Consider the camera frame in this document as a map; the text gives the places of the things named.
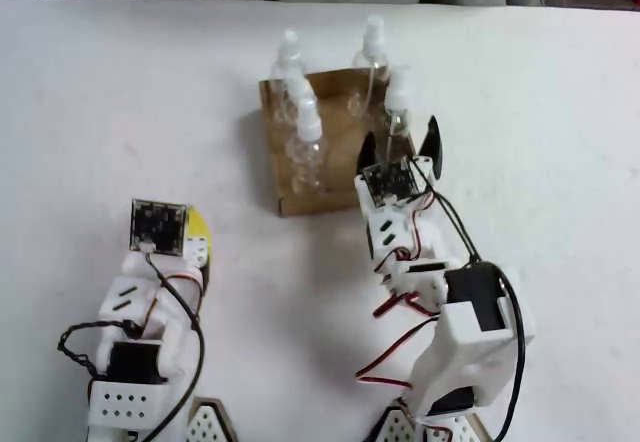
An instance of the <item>plastic spray bottle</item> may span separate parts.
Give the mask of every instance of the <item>plastic spray bottle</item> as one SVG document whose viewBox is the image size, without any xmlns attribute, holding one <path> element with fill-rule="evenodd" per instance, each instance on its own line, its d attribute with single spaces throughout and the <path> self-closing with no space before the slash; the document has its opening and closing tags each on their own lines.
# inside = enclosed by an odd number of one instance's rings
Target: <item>plastic spray bottle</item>
<svg viewBox="0 0 640 442">
<path fill-rule="evenodd" d="M 327 190 L 329 147 L 315 100 L 300 101 L 296 132 L 287 143 L 286 152 L 291 159 L 291 184 L 296 194 Z"/>
<path fill-rule="evenodd" d="M 295 71 L 285 79 L 286 97 L 284 98 L 284 119 L 288 127 L 296 128 L 298 106 L 305 99 L 317 102 L 316 94 L 309 80 L 302 72 Z"/>
<path fill-rule="evenodd" d="M 410 88 L 409 66 L 403 65 L 391 71 L 391 81 L 384 99 L 383 123 L 376 137 L 376 155 L 380 162 L 390 162 L 403 157 L 410 149 Z"/>
<path fill-rule="evenodd" d="M 375 81 L 386 83 L 389 79 L 389 59 L 384 37 L 384 20 L 370 15 L 362 38 L 362 50 L 353 59 L 353 67 L 366 70 L 367 78 L 353 88 L 349 97 L 348 110 L 354 117 L 364 117 L 371 103 Z"/>
<path fill-rule="evenodd" d="M 286 125 L 285 102 L 288 97 L 285 79 L 299 74 L 304 77 L 305 67 L 302 63 L 302 51 L 298 34 L 293 29 L 287 29 L 282 36 L 278 56 L 271 68 L 270 87 L 275 96 L 275 122 Z"/>
</svg>

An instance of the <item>black cable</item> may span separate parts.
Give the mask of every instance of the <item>black cable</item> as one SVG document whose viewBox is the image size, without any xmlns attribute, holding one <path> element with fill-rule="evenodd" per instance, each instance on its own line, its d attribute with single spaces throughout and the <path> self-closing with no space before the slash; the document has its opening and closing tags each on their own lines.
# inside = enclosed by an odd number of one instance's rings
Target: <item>black cable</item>
<svg viewBox="0 0 640 442">
<path fill-rule="evenodd" d="M 185 300 L 180 296 L 180 294 L 176 291 L 176 289 L 169 283 L 167 278 L 164 276 L 160 269 L 156 267 L 156 265 L 151 260 L 151 254 L 145 254 L 145 260 L 151 266 L 153 271 L 156 273 L 158 279 L 160 279 L 161 286 L 167 289 L 167 291 L 173 296 L 174 299 L 180 304 L 183 308 L 189 320 L 191 321 L 191 326 L 193 330 L 198 334 L 198 341 L 200 343 L 200 353 L 198 355 L 198 366 L 196 367 L 196 371 L 193 374 L 193 378 L 191 379 L 191 383 L 187 390 L 185 391 L 182 398 L 178 401 L 178 403 L 171 409 L 171 411 L 166 415 L 166 417 L 160 422 L 155 429 L 153 429 L 149 435 L 147 435 L 142 442 L 151 442 L 155 439 L 160 432 L 162 432 L 167 425 L 171 423 L 171 421 L 178 415 L 178 412 L 182 410 L 184 405 L 191 397 L 191 394 L 196 388 L 196 384 L 198 383 L 198 379 L 200 378 L 200 373 L 202 372 L 202 366 L 204 364 L 204 334 L 202 333 L 202 329 L 200 328 L 200 322 L 198 321 L 198 317 L 193 313 L 189 305 L 185 302 Z"/>
<path fill-rule="evenodd" d="M 449 202 L 449 199 L 447 199 L 444 195 L 442 195 L 440 192 L 438 192 L 433 187 L 433 185 L 431 185 L 431 182 L 429 182 L 429 179 L 424 174 L 424 172 L 422 171 L 422 169 L 420 168 L 418 163 L 415 161 L 414 157 L 410 155 L 409 156 L 409 160 L 413 163 L 415 168 L 420 173 L 420 176 L 424 179 L 424 182 L 426 184 L 424 193 L 427 193 L 427 192 L 432 192 L 433 193 L 434 197 L 436 198 L 436 200 L 440 204 L 440 207 L 442 207 L 442 210 L 444 211 L 444 213 L 447 215 L 447 217 L 451 221 L 451 224 L 453 225 L 453 227 L 456 229 L 456 232 L 458 232 L 458 235 L 460 236 L 460 239 L 462 240 L 462 243 L 465 245 L 467 251 L 469 252 L 469 256 L 471 257 L 471 261 L 475 262 L 475 261 L 481 260 L 480 254 L 478 253 L 478 250 L 476 249 L 473 241 L 471 240 L 471 237 L 469 236 L 469 233 L 467 232 L 467 229 L 464 226 L 464 223 L 462 222 L 462 219 L 458 215 L 458 212 L 453 207 L 453 204 L 451 202 Z"/>
<path fill-rule="evenodd" d="M 507 407 L 507 415 L 502 423 L 502 429 L 500 429 L 500 433 L 494 439 L 495 442 L 502 441 L 507 432 L 509 431 L 509 426 L 511 425 L 511 420 L 513 419 L 513 414 L 516 411 L 516 404 L 518 403 L 518 397 L 520 395 L 520 386 L 522 385 L 522 375 L 524 374 L 524 362 L 526 356 L 527 344 L 524 338 L 524 323 L 522 321 L 522 311 L 520 310 L 520 304 L 518 303 L 518 298 L 516 297 L 516 293 L 513 290 L 513 286 L 507 276 L 502 272 L 502 269 L 495 265 L 492 262 L 485 262 L 493 266 L 494 270 L 498 272 L 500 280 L 502 280 L 502 285 L 504 289 L 507 291 L 507 295 L 511 300 L 511 305 L 513 306 L 513 317 L 516 322 L 516 334 L 518 336 L 518 358 L 516 360 L 516 374 L 513 378 L 513 389 L 511 390 L 511 400 L 509 400 L 509 406 Z"/>
<path fill-rule="evenodd" d="M 132 320 L 98 320 L 96 322 L 84 322 L 82 324 L 76 324 L 69 327 L 64 333 L 60 336 L 60 340 L 58 341 L 58 350 L 61 351 L 64 355 L 69 357 L 75 363 L 83 366 L 89 372 L 89 375 L 93 379 L 100 379 L 102 376 L 98 373 L 98 369 L 91 362 L 89 356 L 87 354 L 76 354 L 75 352 L 69 350 L 66 346 L 67 340 L 77 330 L 82 329 L 93 329 L 97 327 L 120 327 L 127 334 L 127 337 L 131 337 L 132 339 L 139 339 L 142 335 L 142 327 L 137 325 Z"/>
<path fill-rule="evenodd" d="M 466 264 L 465 267 L 470 267 L 478 262 L 482 262 L 482 257 L 480 257 L 480 254 L 478 253 L 473 241 L 471 240 L 471 237 L 469 236 L 469 233 L 467 232 L 467 229 L 465 228 L 462 222 L 462 219 L 456 212 L 456 209 L 453 207 L 453 204 L 451 204 L 451 202 L 449 202 L 449 200 L 444 195 L 440 194 L 434 189 L 434 187 L 429 182 L 429 179 L 427 179 L 427 176 L 424 174 L 424 172 L 422 171 L 422 169 L 420 168 L 420 166 L 415 161 L 412 155 L 409 155 L 409 160 L 413 162 L 414 166 L 416 167 L 416 169 L 418 169 L 418 172 L 420 173 L 421 177 L 425 181 L 425 184 L 426 184 L 425 193 L 428 190 L 433 192 L 433 195 L 438 199 L 438 202 L 440 202 L 440 206 L 447 214 L 447 217 L 455 227 L 456 231 L 458 232 L 458 235 L 460 235 L 460 238 L 462 239 L 462 242 L 465 244 L 467 250 L 469 251 L 470 259 L 469 259 L 469 263 Z M 524 335 L 524 323 L 522 321 L 522 310 L 520 309 L 518 297 L 516 296 L 516 293 L 513 290 L 513 286 L 511 285 L 511 282 L 509 281 L 505 273 L 502 271 L 502 269 L 500 269 L 500 267 L 498 267 L 496 264 L 494 264 L 493 262 L 487 262 L 487 261 L 484 261 L 484 263 L 489 264 L 497 272 L 498 277 L 502 282 L 502 285 L 505 291 L 507 292 L 509 300 L 511 301 L 511 306 L 513 307 L 513 317 L 515 319 L 515 326 L 516 326 L 515 332 L 516 332 L 517 343 L 518 343 L 518 356 L 516 359 L 516 372 L 513 377 L 513 389 L 511 390 L 511 399 L 509 400 L 509 405 L 507 407 L 507 414 L 505 416 L 504 422 L 502 423 L 502 428 L 500 429 L 498 436 L 494 439 L 494 442 L 501 442 L 502 440 L 504 440 L 505 436 L 507 435 L 507 432 L 509 431 L 509 427 L 511 426 L 511 421 L 513 420 L 513 414 L 515 413 L 516 405 L 518 403 L 518 397 L 520 396 L 520 387 L 522 385 L 522 376 L 524 374 L 527 344 L 526 344 L 525 335 Z"/>
</svg>

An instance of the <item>cardboard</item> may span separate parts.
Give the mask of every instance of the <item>cardboard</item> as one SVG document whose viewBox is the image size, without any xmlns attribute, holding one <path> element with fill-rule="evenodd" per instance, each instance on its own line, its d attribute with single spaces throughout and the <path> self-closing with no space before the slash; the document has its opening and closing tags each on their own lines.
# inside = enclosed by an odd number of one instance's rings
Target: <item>cardboard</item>
<svg viewBox="0 0 640 442">
<path fill-rule="evenodd" d="M 307 78 L 318 97 L 323 131 L 329 140 L 328 190 L 326 194 L 295 194 L 291 188 L 291 166 L 285 153 L 285 144 L 291 132 L 280 130 L 274 122 L 276 97 L 269 81 L 260 82 L 263 120 L 269 138 L 269 151 L 273 165 L 278 213 L 283 217 L 319 214 L 350 209 L 358 206 L 353 185 L 356 163 L 366 135 L 362 119 L 351 116 L 347 103 L 354 87 L 368 83 L 368 71 L 345 69 L 308 74 Z M 380 110 L 386 87 L 374 84 L 371 110 Z"/>
</svg>

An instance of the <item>white spray cap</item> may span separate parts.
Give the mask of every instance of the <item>white spray cap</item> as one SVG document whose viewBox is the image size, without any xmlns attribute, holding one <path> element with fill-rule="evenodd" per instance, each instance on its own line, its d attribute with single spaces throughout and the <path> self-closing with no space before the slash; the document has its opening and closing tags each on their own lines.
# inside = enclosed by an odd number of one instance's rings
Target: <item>white spray cap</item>
<svg viewBox="0 0 640 442">
<path fill-rule="evenodd" d="M 372 59 L 384 53 L 384 20 L 379 15 L 370 15 L 367 18 L 367 29 L 362 40 L 362 55 Z"/>
<path fill-rule="evenodd" d="M 289 74 L 285 79 L 287 84 L 287 92 L 289 97 L 297 104 L 304 97 L 315 99 L 316 95 L 313 92 L 313 88 L 309 83 L 309 80 L 302 74 L 302 72 L 294 72 Z"/>
<path fill-rule="evenodd" d="M 384 97 L 387 110 L 403 111 L 409 108 L 409 66 L 401 65 L 391 69 L 391 80 Z"/>
<path fill-rule="evenodd" d="M 300 58 L 300 53 L 298 34 L 293 29 L 285 30 L 278 49 L 278 61 L 282 63 L 297 60 Z"/>
<path fill-rule="evenodd" d="M 318 105 L 313 99 L 303 99 L 298 105 L 298 137 L 305 142 L 313 142 L 322 137 L 322 119 Z"/>
</svg>

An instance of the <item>table surface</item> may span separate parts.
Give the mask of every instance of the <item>table surface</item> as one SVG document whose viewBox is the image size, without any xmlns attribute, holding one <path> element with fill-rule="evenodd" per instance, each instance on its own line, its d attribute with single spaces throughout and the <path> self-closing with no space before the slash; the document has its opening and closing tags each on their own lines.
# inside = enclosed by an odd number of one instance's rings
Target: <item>table surface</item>
<svg viewBox="0 0 640 442">
<path fill-rule="evenodd" d="M 94 320 L 130 199 L 195 204 L 214 234 L 197 393 L 241 440 L 361 440 L 394 388 L 353 373 L 418 320 L 371 311 L 357 211 L 275 214 L 259 114 L 283 29 L 313 71 L 387 21 L 437 114 L 440 188 L 486 258 L 517 268 L 538 335 L 511 440 L 632 440 L 640 405 L 640 15 L 231 1 L 0 1 L 0 439 L 81 440 L 87 375 L 56 352 Z M 452 251 L 462 247 L 444 221 Z M 380 369 L 406 377 L 425 331 Z M 98 334 L 72 344 L 92 354 Z M 483 410 L 496 430 L 505 400 Z"/>
</svg>

